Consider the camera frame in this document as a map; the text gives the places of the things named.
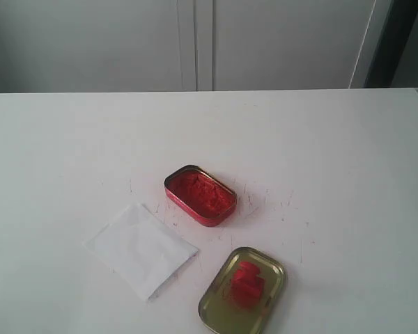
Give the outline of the gold tin lid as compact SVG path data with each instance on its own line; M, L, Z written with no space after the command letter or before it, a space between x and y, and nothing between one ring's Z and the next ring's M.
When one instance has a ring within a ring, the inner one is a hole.
M241 261L252 262L265 280L262 297L251 309L240 307L231 296L231 277ZM214 333L262 333L287 281L283 264L252 247L231 252L201 297L198 314Z

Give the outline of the grey cabinet doors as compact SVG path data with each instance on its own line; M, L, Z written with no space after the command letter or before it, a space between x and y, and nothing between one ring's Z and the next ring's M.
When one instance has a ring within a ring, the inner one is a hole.
M0 1L0 93L361 88L390 1Z

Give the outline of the red stamp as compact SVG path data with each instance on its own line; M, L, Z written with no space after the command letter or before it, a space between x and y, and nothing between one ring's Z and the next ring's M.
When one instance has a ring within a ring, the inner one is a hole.
M261 270L252 262L241 261L231 277L231 296L242 308L251 309L260 301L265 280Z

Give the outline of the white paper sheet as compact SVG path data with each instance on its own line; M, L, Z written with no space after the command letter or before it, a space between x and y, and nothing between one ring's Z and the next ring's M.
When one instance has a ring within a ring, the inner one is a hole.
M185 241L142 204L128 206L84 243L147 301L198 248Z

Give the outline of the red ink pad tin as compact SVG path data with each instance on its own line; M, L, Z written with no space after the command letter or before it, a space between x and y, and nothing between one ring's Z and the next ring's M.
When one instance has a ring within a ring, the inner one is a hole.
M186 165L164 180L167 197L203 226L212 228L235 211L237 196L196 165Z

